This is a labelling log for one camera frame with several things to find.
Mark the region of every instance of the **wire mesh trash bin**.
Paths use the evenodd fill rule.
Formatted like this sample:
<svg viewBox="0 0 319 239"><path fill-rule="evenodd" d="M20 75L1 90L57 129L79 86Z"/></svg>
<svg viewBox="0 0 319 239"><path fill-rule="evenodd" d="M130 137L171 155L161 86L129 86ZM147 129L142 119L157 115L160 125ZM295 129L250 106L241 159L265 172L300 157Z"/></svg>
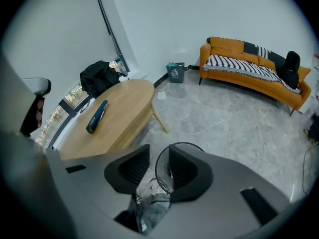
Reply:
<svg viewBox="0 0 319 239"><path fill-rule="evenodd" d="M170 82L184 81L184 67L185 63L169 63L166 66Z"/></svg>

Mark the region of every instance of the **black backpack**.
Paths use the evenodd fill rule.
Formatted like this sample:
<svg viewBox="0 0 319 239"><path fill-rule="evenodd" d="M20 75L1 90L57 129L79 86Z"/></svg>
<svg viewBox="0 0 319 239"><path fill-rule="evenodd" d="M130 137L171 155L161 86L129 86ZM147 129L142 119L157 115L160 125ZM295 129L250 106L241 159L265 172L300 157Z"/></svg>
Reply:
<svg viewBox="0 0 319 239"><path fill-rule="evenodd" d="M119 83L119 74L109 66L109 62L98 61L80 74L82 90L97 98L104 91Z"/></svg>
<svg viewBox="0 0 319 239"><path fill-rule="evenodd" d="M289 51L284 65L276 69L277 75L292 89L296 89L299 83L299 65L300 56L295 51Z"/></svg>

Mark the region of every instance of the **marble floor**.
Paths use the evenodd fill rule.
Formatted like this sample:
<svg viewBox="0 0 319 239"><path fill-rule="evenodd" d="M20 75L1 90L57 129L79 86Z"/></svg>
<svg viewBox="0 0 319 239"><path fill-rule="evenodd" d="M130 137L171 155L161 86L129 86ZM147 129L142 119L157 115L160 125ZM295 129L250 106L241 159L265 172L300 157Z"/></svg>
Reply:
<svg viewBox="0 0 319 239"><path fill-rule="evenodd" d="M288 107L241 86L210 79L198 85L196 70L185 81L163 81L153 104L170 129L165 133L152 118L132 145L151 145L154 168L161 151L179 141L192 142L208 153L239 161L278 187L291 202L302 191L304 154L310 147L303 129L312 121L301 113L289 117ZM158 100L164 91L166 99ZM306 155L304 188L308 192L318 174L319 147Z"/></svg>

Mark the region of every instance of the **oval wooden table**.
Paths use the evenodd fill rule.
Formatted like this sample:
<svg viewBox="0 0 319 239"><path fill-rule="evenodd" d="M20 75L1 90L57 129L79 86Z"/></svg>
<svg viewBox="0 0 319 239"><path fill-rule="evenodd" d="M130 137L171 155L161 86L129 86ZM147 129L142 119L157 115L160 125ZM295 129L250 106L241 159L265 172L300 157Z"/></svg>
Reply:
<svg viewBox="0 0 319 239"><path fill-rule="evenodd" d="M147 80L118 83L100 95L73 123L58 146L62 160L88 157L129 147L152 115L168 133L155 111L154 86ZM109 104L93 134L85 129L102 101Z"/></svg>

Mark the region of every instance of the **paper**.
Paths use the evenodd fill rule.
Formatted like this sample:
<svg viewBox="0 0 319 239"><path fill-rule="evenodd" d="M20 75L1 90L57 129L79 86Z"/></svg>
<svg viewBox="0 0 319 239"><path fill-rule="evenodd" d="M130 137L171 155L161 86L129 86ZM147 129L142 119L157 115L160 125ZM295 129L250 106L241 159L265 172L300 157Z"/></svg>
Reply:
<svg viewBox="0 0 319 239"><path fill-rule="evenodd" d="M166 99L165 91L158 92L158 100Z"/></svg>

